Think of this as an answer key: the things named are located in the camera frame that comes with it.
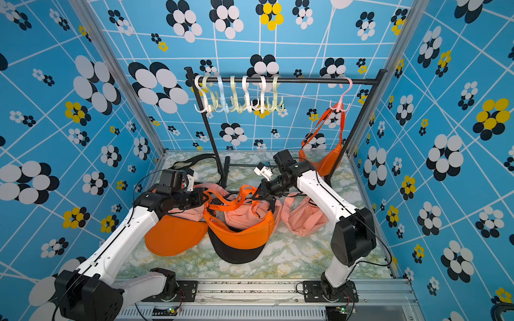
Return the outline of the black sling bag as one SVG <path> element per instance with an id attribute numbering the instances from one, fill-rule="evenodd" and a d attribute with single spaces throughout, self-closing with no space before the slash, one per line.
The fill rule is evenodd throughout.
<path id="1" fill-rule="evenodd" d="M 218 157 L 214 153 L 205 153 L 194 156 L 190 159 L 181 160 L 175 162 L 170 168 L 164 168 L 162 171 L 171 171 L 171 172 L 188 172 L 192 166 L 196 165 L 200 161 L 204 161 L 206 159 L 214 159 L 216 164 L 218 164 Z"/>
<path id="2" fill-rule="evenodd" d="M 210 228 L 207 229 L 207 233 L 215 253 L 223 261 L 231 264 L 244 264 L 254 261 L 262 253 L 266 245 L 264 244 L 263 246 L 250 250 L 236 249 L 226 245 L 218 236 L 215 235 L 215 233 Z"/>

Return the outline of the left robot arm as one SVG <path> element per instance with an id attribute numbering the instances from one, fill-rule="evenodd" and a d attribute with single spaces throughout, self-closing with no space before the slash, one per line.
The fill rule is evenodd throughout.
<path id="1" fill-rule="evenodd" d="M 64 270 L 55 280 L 58 315 L 70 320 L 114 320 L 127 307 L 148 297 L 173 299 L 178 292 L 175 273 L 155 268 L 144 276 L 116 284 L 124 261 L 143 237 L 170 211 L 193 209 L 207 197 L 195 187 L 192 169 L 164 169 L 159 183 L 133 200 L 119 228 L 74 271 Z"/>

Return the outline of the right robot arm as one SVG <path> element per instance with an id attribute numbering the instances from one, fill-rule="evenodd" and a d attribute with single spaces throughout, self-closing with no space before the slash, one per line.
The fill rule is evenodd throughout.
<path id="1" fill-rule="evenodd" d="M 280 175 L 272 178 L 273 171 L 259 163 L 254 172 L 262 177 L 254 200 L 282 197 L 291 188 L 305 194 L 334 225 L 331 237 L 333 259 L 321 276 L 321 291 L 329 302 L 335 302 L 346 293 L 350 275 L 359 263 L 375 249 L 373 213 L 348 203 L 328 185 L 315 166 L 307 160 L 297 162 L 288 150 L 274 155 Z"/>

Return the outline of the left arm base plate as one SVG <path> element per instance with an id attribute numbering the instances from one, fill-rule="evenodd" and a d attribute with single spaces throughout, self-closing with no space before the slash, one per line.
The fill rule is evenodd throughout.
<path id="1" fill-rule="evenodd" d="M 170 289 L 143 299 L 143 302 L 194 302 L 198 293 L 199 282 L 196 280 L 178 280 Z"/>

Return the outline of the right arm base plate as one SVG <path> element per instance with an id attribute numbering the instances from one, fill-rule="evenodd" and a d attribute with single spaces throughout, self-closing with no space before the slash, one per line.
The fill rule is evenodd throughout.
<path id="1" fill-rule="evenodd" d="M 327 281 L 303 281 L 301 293 L 306 303 L 357 303 L 359 296 L 356 285 L 347 281 L 338 288 L 334 288 Z"/>

